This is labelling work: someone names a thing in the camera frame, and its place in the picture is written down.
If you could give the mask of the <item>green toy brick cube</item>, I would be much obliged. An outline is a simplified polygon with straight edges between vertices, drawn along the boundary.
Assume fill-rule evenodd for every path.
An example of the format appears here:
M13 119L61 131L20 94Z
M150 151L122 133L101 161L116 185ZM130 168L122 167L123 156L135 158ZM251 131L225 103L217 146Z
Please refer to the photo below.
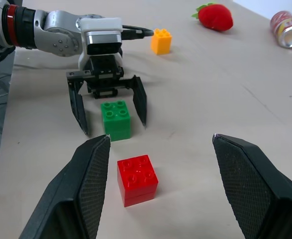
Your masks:
M103 128L111 141L131 137L130 113L124 100L104 102L101 105Z

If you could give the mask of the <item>red toy brick cube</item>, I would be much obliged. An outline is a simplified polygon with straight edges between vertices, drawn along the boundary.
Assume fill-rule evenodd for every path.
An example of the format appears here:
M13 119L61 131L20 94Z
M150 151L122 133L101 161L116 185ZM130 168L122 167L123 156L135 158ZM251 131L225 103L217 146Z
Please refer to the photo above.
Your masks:
M148 155L118 161L117 181L124 207L154 199L159 183Z

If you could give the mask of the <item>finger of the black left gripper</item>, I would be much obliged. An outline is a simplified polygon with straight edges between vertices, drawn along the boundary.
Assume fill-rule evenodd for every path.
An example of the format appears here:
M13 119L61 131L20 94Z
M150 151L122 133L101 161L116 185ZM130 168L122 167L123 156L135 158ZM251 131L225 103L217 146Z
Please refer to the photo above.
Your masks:
M134 75L130 79L123 79L124 85L127 89L133 90L133 103L135 105L136 112L143 124L146 127L147 124L147 95L144 90L140 77Z
M84 109L83 97L79 94L79 90L83 85L83 81L68 80L68 89L72 113L77 120L81 130L86 136L90 136L89 127Z

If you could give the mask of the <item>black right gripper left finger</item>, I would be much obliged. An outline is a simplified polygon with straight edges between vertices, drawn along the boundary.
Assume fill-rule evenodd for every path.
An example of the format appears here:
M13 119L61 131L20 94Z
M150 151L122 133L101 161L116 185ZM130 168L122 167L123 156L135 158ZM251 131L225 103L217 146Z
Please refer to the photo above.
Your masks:
M80 145L46 187L18 239L96 239L109 152L108 135Z

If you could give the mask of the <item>red and yellow soda can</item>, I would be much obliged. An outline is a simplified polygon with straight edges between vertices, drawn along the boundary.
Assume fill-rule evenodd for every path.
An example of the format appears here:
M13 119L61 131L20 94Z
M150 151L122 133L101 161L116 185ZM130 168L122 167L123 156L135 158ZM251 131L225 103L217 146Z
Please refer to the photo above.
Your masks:
M278 45L283 48L292 48L292 14L282 10L270 20L270 29Z

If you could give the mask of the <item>red plush strawberry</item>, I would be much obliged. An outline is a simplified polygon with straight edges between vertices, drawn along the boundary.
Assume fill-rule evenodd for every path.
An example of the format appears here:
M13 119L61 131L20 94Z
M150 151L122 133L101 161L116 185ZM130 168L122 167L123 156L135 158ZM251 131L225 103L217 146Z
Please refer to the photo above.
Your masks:
M202 26L224 32L233 27L233 18L231 11L222 4L209 2L201 5L192 15Z

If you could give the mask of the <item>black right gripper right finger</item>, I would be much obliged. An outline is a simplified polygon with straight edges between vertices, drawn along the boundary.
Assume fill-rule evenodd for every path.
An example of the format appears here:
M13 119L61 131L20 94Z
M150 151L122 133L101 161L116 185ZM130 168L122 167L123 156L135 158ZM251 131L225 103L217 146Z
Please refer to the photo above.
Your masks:
M292 239L292 180L255 144L214 134L223 187L245 239Z

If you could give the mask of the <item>orange toy brick cube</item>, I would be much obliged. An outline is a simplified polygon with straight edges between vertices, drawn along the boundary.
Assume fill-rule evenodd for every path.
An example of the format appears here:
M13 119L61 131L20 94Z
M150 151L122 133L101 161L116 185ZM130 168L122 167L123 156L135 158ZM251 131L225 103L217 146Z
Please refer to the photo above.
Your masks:
M151 38L151 50L156 55L164 55L170 53L172 35L166 29L154 30L154 35Z

